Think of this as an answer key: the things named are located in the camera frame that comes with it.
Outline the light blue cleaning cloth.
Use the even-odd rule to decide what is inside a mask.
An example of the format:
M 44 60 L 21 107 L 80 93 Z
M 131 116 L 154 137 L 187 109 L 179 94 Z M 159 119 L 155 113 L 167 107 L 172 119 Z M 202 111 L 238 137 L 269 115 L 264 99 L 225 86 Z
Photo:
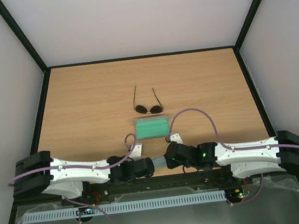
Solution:
M 165 157 L 158 157 L 152 160 L 152 163 L 154 167 L 157 168 L 162 168 L 162 167 L 167 167 L 167 162 Z

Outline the grey glasses case green lining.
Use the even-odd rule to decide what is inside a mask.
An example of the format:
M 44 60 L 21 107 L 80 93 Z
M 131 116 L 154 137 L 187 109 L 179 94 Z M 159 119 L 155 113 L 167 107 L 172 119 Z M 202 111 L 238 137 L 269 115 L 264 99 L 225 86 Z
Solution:
M 169 134 L 169 117 L 167 115 L 149 116 L 134 120 L 138 140 L 166 137 Z

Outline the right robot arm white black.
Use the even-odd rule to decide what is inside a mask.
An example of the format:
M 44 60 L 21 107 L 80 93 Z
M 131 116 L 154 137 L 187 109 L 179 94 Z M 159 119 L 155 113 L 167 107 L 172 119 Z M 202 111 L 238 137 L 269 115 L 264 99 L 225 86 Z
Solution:
M 196 147 L 171 142 L 164 158 L 169 169 L 183 166 L 207 171 L 226 167 L 220 174 L 227 185 L 269 172 L 299 176 L 299 136 L 284 130 L 257 142 L 209 142 Z

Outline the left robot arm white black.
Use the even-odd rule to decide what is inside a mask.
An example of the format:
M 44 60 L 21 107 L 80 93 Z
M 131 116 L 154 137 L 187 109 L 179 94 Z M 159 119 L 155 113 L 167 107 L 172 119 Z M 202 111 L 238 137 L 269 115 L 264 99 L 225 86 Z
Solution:
M 140 143 L 131 146 L 125 156 L 111 156 L 90 162 L 52 158 L 50 151 L 41 151 L 15 165 L 15 177 L 9 182 L 13 198 L 26 199 L 39 194 L 60 195 L 68 199 L 81 197 L 89 183 L 126 183 L 136 178 L 151 177 L 154 164 L 141 158 Z

